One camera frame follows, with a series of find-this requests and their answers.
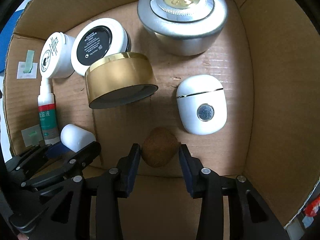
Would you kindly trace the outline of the brown round nut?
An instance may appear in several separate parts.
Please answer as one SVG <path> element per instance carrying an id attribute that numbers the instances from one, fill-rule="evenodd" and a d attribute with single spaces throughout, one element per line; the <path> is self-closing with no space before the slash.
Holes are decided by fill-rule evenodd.
<path id="1" fill-rule="evenodd" d="M 147 165 L 158 168 L 167 165 L 178 153 L 180 142 L 167 128 L 156 127 L 143 142 L 142 158 Z"/>

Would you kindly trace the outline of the white cylindrical cap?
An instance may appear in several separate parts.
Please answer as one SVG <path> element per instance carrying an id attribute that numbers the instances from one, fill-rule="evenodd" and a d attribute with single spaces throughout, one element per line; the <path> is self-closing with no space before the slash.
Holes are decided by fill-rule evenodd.
<path id="1" fill-rule="evenodd" d="M 62 129 L 60 139 L 64 146 L 75 153 L 96 141 L 93 133 L 73 124 L 67 124 Z"/>

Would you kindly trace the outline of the white spray bottle teal label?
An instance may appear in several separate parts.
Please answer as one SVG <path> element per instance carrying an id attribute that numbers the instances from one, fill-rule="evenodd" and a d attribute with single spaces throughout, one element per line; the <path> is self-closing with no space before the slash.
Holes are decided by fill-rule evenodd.
<path id="1" fill-rule="evenodd" d="M 41 79 L 40 94 L 37 97 L 40 128 L 46 145 L 53 145 L 60 141 L 57 126 L 55 97 L 52 93 L 50 80 Z"/>

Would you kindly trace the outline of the gold tape roll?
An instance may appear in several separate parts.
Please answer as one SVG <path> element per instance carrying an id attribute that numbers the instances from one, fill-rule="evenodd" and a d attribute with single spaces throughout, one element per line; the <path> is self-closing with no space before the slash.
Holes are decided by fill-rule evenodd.
<path id="1" fill-rule="evenodd" d="M 85 73 L 88 106 L 108 109 L 151 96 L 158 90 L 149 59 L 135 52 L 109 55 Z"/>

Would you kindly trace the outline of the white jar printed lid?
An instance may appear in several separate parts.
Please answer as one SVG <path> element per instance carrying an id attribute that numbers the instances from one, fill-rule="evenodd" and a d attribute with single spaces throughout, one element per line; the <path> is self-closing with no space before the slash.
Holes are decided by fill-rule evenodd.
<path id="1" fill-rule="evenodd" d="M 62 32 L 52 33 L 46 40 L 40 55 L 40 73 L 43 78 L 68 78 L 74 72 L 71 50 L 74 37 Z"/>

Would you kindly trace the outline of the white earbud case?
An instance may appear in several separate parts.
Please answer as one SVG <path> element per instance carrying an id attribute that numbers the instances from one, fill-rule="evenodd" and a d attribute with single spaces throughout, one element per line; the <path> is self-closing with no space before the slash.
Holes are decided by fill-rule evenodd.
<path id="1" fill-rule="evenodd" d="M 195 75 L 178 86 L 176 100 L 184 129 L 195 135 L 219 131 L 227 121 L 222 83 L 211 75 Z"/>

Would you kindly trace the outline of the blue foam mat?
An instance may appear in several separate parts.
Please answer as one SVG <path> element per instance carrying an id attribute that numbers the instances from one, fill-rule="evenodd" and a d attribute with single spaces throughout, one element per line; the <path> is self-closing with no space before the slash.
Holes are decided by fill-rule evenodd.
<path id="1" fill-rule="evenodd" d="M 11 40 L 11 36 L 13 34 L 16 22 L 18 21 L 23 10 L 19 10 L 13 13 L 11 18 L 8 20 L 6 25 L 0 34 L 0 72 L 4 72 L 5 70 L 5 59 L 7 55 L 7 50 L 9 48 L 9 43 Z"/>

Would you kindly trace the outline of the white jar black lid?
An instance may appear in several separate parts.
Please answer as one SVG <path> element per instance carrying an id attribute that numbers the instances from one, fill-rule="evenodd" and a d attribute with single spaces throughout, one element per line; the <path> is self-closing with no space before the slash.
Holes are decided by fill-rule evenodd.
<path id="1" fill-rule="evenodd" d="M 131 50 L 131 38 L 113 18 L 100 18 L 86 25 L 74 40 L 71 51 L 73 69 L 81 76 L 103 57 Z"/>

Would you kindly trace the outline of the cardboard box blue printed exterior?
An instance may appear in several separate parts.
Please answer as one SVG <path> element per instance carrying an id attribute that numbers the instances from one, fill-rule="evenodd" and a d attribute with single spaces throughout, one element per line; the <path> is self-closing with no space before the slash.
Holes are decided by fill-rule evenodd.
<path id="1" fill-rule="evenodd" d="M 287 239 L 285 226 L 319 183 L 319 1 L 226 0 L 229 16 L 207 52 L 196 57 L 163 51 L 143 29 L 138 0 L 31 0 L 10 41 L 4 74 L 4 114 L 11 153 L 25 149 L 21 131 L 39 122 L 40 80 L 19 80 L 27 50 L 39 58 L 55 31 L 77 34 L 89 21 L 114 17 L 129 32 L 132 49 L 146 55 L 158 90 L 114 109 L 91 110 L 78 74 L 53 82 L 57 120 L 93 132 L 101 155 L 88 173 L 115 165 L 133 143 L 166 127 L 203 165 L 222 176 L 243 174 L 279 220 L 279 230 L 254 239 Z M 187 133 L 175 100 L 179 83 L 209 74 L 225 89 L 228 117 L 212 135 Z"/>

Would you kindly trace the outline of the silver round tin gold emblem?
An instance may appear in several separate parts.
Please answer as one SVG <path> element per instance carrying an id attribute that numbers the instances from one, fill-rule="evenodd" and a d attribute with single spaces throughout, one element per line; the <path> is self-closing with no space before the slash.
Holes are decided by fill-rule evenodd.
<path id="1" fill-rule="evenodd" d="M 139 0 L 138 17 L 169 53 L 193 56 L 215 42 L 228 18 L 225 0 Z"/>

